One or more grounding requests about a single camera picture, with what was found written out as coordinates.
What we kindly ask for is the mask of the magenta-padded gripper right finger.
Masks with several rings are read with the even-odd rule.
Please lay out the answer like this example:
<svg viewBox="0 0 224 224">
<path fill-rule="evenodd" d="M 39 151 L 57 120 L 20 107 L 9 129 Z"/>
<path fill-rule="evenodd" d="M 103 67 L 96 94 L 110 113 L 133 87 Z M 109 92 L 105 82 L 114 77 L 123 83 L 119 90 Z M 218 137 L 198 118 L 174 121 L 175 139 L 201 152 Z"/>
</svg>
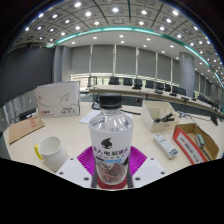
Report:
<svg viewBox="0 0 224 224">
<path fill-rule="evenodd" d="M 147 157 L 135 147 L 131 147 L 129 158 L 128 186 L 141 188 L 167 175 L 162 165 L 153 157 Z"/>
</svg>

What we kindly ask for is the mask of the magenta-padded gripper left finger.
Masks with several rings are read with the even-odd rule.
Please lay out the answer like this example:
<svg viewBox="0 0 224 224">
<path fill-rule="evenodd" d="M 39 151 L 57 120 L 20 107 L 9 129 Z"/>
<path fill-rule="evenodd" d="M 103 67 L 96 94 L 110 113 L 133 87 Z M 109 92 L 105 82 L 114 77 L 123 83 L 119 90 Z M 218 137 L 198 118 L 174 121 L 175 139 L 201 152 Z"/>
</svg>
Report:
<svg viewBox="0 0 224 224">
<path fill-rule="evenodd" d="M 81 187 L 91 188 L 94 172 L 92 147 L 88 147 L 78 157 L 68 159 L 56 175 Z"/>
</svg>

